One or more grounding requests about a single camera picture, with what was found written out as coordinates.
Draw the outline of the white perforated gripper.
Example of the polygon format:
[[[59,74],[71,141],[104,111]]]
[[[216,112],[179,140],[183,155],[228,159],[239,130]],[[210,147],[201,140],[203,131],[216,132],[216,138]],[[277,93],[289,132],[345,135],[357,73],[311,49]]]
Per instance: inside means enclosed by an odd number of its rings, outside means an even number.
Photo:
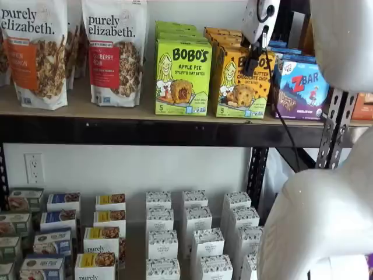
[[[251,45],[249,56],[244,65],[244,73],[252,74],[259,65],[262,47],[269,44],[275,27],[280,0],[250,0],[247,2],[242,20],[242,34]]]

